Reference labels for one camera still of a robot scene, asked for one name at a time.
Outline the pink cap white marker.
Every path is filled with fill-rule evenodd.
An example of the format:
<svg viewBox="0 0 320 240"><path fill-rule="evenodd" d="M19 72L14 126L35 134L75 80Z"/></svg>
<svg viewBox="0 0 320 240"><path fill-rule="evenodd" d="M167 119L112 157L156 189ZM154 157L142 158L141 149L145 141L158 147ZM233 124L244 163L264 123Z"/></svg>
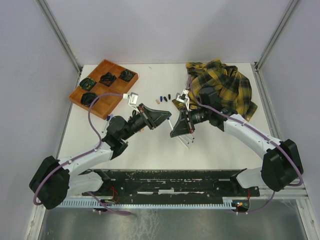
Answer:
<svg viewBox="0 0 320 240"><path fill-rule="evenodd" d="M182 139L182 138L180 138L179 139L181 142L182 142L182 144L189 150L190 148L189 148L189 143L187 142L187 141L185 141L184 139Z"/></svg>

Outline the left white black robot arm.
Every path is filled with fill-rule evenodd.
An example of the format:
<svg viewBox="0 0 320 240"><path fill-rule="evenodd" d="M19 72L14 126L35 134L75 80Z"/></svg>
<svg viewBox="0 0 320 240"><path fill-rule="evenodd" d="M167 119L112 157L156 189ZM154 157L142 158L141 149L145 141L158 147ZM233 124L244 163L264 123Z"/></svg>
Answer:
<svg viewBox="0 0 320 240"><path fill-rule="evenodd" d="M33 191L33 203L51 210L70 195L97 192L106 195L111 183L90 168L120 156L128 147L127 140L145 127L154 130L165 122L171 113L151 109L140 104L137 113L128 120L120 115L111 118L104 137L93 147L73 156L56 159L46 157L29 183Z"/></svg>

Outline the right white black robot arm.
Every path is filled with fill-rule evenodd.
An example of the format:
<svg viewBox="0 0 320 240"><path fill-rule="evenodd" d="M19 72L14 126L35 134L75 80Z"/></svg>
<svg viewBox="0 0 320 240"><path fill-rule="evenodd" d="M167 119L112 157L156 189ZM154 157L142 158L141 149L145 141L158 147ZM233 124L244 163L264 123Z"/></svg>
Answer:
<svg viewBox="0 0 320 240"><path fill-rule="evenodd" d="M197 109L191 109L190 91L185 89L176 95L181 104L179 117L172 127L170 137L190 135L195 125L208 121L222 132L230 134L253 150L262 160L257 168L243 169L229 183L231 193L242 195L248 188L266 185L279 192L286 186L303 183L303 166L296 143L267 135L251 125L230 107L222 105L222 99L212 87L203 88L196 97Z"/></svg>

